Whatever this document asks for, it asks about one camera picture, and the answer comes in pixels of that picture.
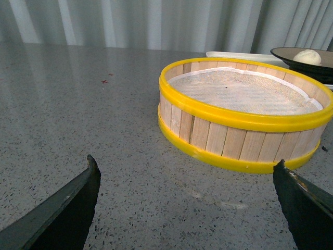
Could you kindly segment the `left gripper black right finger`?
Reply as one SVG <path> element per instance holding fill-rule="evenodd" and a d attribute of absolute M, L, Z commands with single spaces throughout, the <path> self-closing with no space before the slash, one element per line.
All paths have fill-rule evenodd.
<path fill-rule="evenodd" d="M 273 182 L 298 249 L 332 249 L 332 195 L 285 167 L 274 166 Z"/>

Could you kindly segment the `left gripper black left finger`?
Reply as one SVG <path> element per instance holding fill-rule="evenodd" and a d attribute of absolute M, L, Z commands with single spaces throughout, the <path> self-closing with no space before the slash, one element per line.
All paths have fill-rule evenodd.
<path fill-rule="evenodd" d="M 83 249 L 92 224 L 101 173 L 88 167 L 25 216 L 1 231 L 1 249 Z"/>

